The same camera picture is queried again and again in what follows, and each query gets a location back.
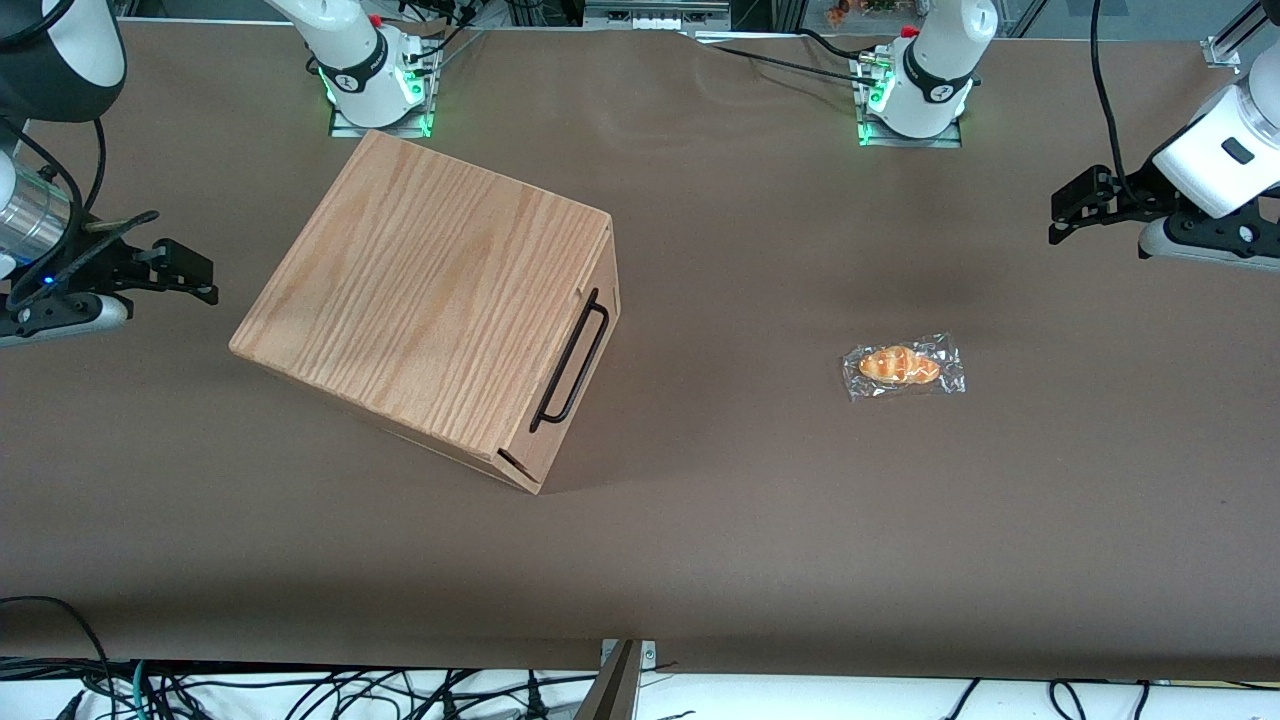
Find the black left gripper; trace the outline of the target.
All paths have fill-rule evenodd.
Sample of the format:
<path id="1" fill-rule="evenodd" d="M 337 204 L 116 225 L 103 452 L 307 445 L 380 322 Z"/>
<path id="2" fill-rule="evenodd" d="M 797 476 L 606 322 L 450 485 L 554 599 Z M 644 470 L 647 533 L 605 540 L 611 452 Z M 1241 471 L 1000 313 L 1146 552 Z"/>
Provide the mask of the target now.
<path id="1" fill-rule="evenodd" d="M 1052 193 L 1048 243 L 1057 246 L 1100 223 L 1156 222 L 1180 210 L 1183 201 L 1181 191 L 1153 163 L 1124 177 L 1093 165 Z"/>

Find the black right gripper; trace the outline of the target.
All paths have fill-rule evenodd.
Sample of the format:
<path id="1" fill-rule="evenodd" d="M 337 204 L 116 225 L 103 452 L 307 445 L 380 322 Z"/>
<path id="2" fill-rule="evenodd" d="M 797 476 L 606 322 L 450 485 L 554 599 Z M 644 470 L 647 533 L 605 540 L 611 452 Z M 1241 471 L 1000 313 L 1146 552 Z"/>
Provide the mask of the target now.
<path id="1" fill-rule="evenodd" d="M 105 233 L 74 240 L 70 247 L 51 251 L 19 265 L 3 293 L 5 323 L 91 323 L 108 314 L 108 300 L 123 302 L 132 316 L 128 290 L 186 293 L 210 306 L 219 305 L 214 264 L 209 258 L 172 238 L 156 241 L 148 264 L 137 259 L 140 250 L 115 238 L 77 269 L 70 265 Z M 159 283 L 152 283 L 152 272 Z"/>

